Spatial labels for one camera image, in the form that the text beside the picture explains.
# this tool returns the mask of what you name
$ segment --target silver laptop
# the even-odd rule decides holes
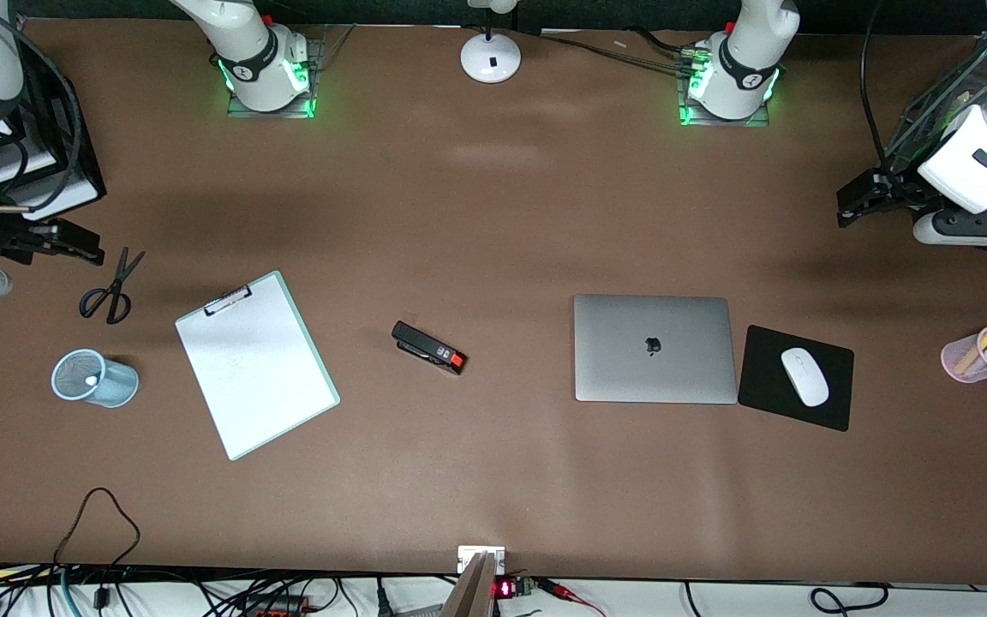
[[[574,296],[578,401],[737,402],[721,297]]]

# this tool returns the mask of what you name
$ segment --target yellow marker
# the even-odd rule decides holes
[[[984,349],[986,347],[987,347],[987,328],[984,329],[984,332],[982,333],[982,335],[980,335],[980,348]],[[980,355],[977,352],[977,346],[975,345],[971,347],[970,351],[968,351],[966,355],[964,355],[962,359],[959,360],[959,363],[955,364],[954,372],[956,372],[956,374],[964,374],[967,371],[967,369],[971,367],[971,364],[973,364],[974,361],[979,356]]]

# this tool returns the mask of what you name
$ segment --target clipboard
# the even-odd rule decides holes
[[[278,271],[175,327],[232,461],[341,402]]]

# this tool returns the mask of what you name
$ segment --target brown table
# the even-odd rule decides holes
[[[30,31],[77,83],[109,187],[70,218],[113,261],[147,257],[115,327],[75,312],[112,263],[5,265],[0,561],[50,559],[106,485],[144,532],[136,563],[443,572],[459,543],[504,543],[545,574],[987,584],[987,383],[939,363],[987,324],[987,253],[922,246],[905,214],[835,226],[874,160],[856,39],[793,45],[770,129],[702,129],[670,78],[523,35],[520,73],[483,86],[458,66],[469,32],[362,27],[319,117],[234,121],[192,23]],[[968,46],[875,40],[884,134]],[[231,462],[173,321],[272,269],[342,403]],[[573,401],[583,292],[727,297],[738,361],[750,324],[853,348],[851,429]],[[395,320],[469,370],[400,354]],[[55,398],[78,347],[137,367],[140,394]],[[129,539],[97,500],[65,559]]]

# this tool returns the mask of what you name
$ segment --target black scissors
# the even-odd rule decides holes
[[[105,289],[91,289],[90,291],[83,294],[82,300],[79,301],[79,313],[82,313],[83,317],[90,319],[93,314],[98,311],[98,307],[101,303],[109,296],[113,296],[113,302],[109,306],[109,316],[105,317],[106,324],[118,324],[124,320],[124,317],[129,316],[132,312],[132,298],[125,296],[121,293],[121,285],[124,285],[124,280],[129,277],[132,270],[136,269],[136,266],[140,265],[140,260],[147,255],[147,251],[142,251],[136,258],[132,260],[132,265],[127,265],[129,262],[129,247],[124,247],[121,251],[121,261],[117,263],[117,277],[113,279],[113,284],[107,286]],[[121,306],[121,301],[124,301],[124,311],[117,313],[118,306]]]

